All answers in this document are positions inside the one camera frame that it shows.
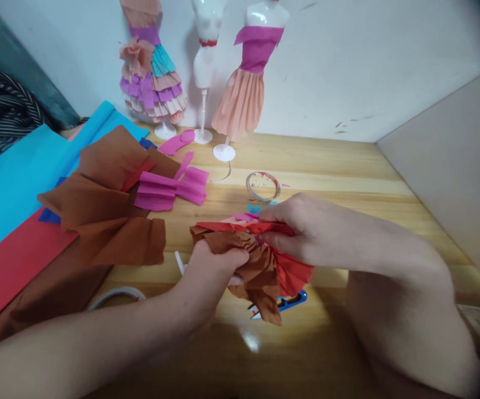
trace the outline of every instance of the wooden table surface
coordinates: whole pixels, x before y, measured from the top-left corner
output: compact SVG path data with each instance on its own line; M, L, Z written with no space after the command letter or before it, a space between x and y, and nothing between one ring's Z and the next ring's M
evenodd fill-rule
M210 172L211 181L225 177L228 164L212 155L224 137L214 136L211 144L190 144L174 158L180 162L187 151L195 151L192 166ZM148 138L161 142L153 133ZM233 145L231 176L208 184L203 206L177 198L172 211L149 215L166 221L164 264L116 266L98 295L123 285L147 297L169 289L180 278L173 252L180 251L187 263L193 248L189 226L246 212L248 203L256 203L249 201L245 179L264 171L290 185L277 201L303 191L422 235L450 267L456 300L480 305L480 272L374 144L255 135ZM282 313L280 328L250 320L249 303L227 291L214 325L178 357L124 377L91 397L381 397L342 307L346 283L347 272L317 268L306 287L308 301Z

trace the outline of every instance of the mannequin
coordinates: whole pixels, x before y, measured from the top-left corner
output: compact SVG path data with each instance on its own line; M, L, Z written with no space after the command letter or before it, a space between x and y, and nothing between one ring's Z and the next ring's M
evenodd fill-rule
M243 43L242 63L230 77L212 126L227 136L225 144L214 147L214 156L231 161L236 152L229 145L254 133L264 104L264 67L279 44L290 14L278 0L264 0L247 8L246 26L236 44Z
M216 45L221 30L225 0L192 0L192 8L195 12L195 26L200 43L194 59L194 78L195 85L202 90L203 94L201 128L195 131L194 141L207 144L212 141L212 133L205 129L207 93L218 69Z
M120 5L131 32L131 40L120 50L120 58L125 61L120 87L126 105L160 122L155 134L169 139L177 134L172 124L184 118L186 96L158 34L162 5L160 0L120 0Z

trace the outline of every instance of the blue scissors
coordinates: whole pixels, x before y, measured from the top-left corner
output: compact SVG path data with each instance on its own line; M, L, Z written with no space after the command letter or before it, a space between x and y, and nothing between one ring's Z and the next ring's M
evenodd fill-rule
M302 304L303 302L306 302L306 300L308 299L308 294L306 293L306 291L302 290L297 294L296 297L292 299L285 299L285 296L279 296L278 298L280 299L280 303L278 304L278 309L279 311L283 312L286 309L290 309L294 306ZM252 311L252 314L253 314L253 316L251 317L251 320L262 318L262 315L260 314L260 312L258 311L258 308L255 305L250 306L249 310Z

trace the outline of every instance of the small paper dress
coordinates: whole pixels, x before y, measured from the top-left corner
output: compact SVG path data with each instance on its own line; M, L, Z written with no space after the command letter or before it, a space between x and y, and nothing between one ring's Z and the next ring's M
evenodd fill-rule
M212 127L231 141L254 133L264 106L264 67L277 47L284 28L245 26L234 45L243 43L242 62L236 69L212 119Z
M125 61L120 87L126 105L155 122L169 116L177 124L184 119L186 95L158 35L162 5L159 0L120 0L120 4L132 37L120 50Z

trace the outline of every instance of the white mannequin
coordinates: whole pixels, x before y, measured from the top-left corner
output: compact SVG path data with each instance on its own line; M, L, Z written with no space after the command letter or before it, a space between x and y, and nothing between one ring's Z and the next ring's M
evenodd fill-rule
M245 17L247 26L262 26L271 28L284 28L290 13L278 3L278 0L264 0L247 8ZM236 151L229 145L227 137L225 144L218 144L214 147L214 156L223 162L229 162L236 156Z
M195 85L202 90L203 94L201 128L195 131L194 140L199 144L207 144L212 141L212 133L205 129L207 93L218 69L216 43L221 30L225 2L225 0L192 0L195 25L201 42L194 59Z
M289 18L290 13L278 3L278 0L264 0L247 8L248 26L283 28Z
M169 118L165 116L160 125L155 127L155 135L162 140L169 140L177 134L177 129L172 125Z

